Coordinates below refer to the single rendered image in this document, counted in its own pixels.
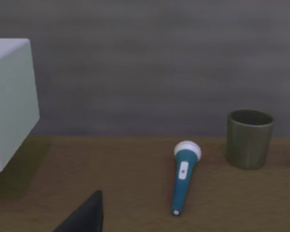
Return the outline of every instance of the table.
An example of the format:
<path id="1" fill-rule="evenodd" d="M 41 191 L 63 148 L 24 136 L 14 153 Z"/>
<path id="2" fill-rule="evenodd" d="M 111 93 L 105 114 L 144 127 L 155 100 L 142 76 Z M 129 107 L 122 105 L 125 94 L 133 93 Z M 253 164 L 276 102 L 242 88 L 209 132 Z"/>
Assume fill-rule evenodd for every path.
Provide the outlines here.
<path id="1" fill-rule="evenodd" d="M 290 138 L 273 139 L 255 171 L 224 161 L 224 138 L 34 137 L 23 146 L 38 152 L 46 139 L 51 146 L 25 196 L 0 201 L 0 232 L 51 231 L 97 189 L 106 232 L 290 231 Z M 175 218 L 173 148 L 184 139 L 197 142 L 203 158 Z"/>

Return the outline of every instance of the box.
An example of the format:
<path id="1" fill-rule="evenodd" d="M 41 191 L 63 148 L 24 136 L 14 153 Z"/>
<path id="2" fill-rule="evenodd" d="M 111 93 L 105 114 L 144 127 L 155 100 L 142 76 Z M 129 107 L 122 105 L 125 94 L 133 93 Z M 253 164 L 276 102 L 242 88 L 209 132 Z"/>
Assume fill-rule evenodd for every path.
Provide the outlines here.
<path id="1" fill-rule="evenodd" d="M 0 172 L 39 118 L 30 41 L 0 39 Z"/>

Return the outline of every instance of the microphone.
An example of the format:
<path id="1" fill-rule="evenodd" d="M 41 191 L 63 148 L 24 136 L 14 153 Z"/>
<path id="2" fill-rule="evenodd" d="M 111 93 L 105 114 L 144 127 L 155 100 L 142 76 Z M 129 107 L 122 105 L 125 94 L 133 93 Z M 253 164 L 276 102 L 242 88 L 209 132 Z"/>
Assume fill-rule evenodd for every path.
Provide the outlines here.
<path id="1" fill-rule="evenodd" d="M 177 168 L 171 214 L 178 217 L 185 204 L 193 168 L 201 159 L 201 149 L 192 141 L 182 141 L 176 145 L 174 156 Z"/>

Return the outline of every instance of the wall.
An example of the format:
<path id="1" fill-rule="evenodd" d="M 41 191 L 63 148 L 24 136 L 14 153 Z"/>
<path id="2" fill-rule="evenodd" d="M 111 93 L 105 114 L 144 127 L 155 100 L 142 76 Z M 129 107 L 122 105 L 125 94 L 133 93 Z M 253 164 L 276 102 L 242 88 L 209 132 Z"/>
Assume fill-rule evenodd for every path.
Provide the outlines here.
<path id="1" fill-rule="evenodd" d="M 290 136 L 290 1 L 0 0 L 0 37 L 28 37 L 33 134 L 224 135 L 272 113 Z"/>

